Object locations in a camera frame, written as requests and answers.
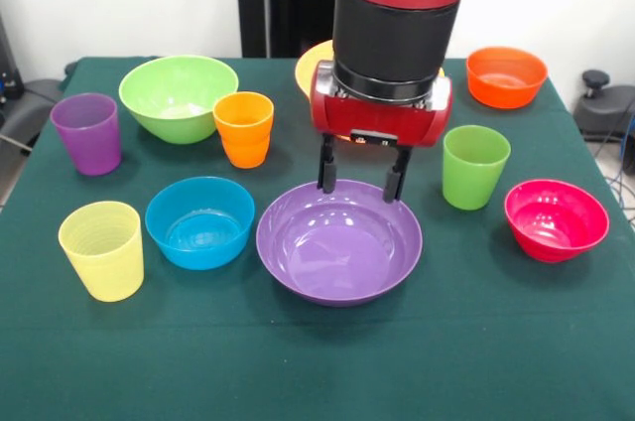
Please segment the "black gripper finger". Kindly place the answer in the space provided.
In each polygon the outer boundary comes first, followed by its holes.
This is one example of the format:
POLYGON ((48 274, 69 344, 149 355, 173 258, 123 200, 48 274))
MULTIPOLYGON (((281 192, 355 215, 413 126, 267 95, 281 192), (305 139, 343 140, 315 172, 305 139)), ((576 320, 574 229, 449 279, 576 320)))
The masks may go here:
POLYGON ((383 190, 383 201, 385 203, 393 203, 401 198, 411 155, 411 147, 400 146, 397 148, 397 159, 386 175, 386 183, 383 190))
POLYGON ((333 141, 334 137, 332 135, 326 133, 322 135, 319 153, 317 188, 322 190, 324 193, 332 193, 336 184, 336 164, 333 156, 333 141))

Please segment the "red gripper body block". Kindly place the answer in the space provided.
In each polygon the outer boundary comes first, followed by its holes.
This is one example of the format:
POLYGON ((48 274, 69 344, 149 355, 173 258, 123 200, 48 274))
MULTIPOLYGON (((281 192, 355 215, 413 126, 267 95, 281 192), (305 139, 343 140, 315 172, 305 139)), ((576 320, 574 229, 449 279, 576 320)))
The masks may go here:
POLYGON ((333 67, 332 61, 320 61, 312 77, 310 108, 319 132, 383 146, 432 147, 437 143, 451 114, 449 77, 438 76, 424 99, 393 105, 339 96, 333 67))

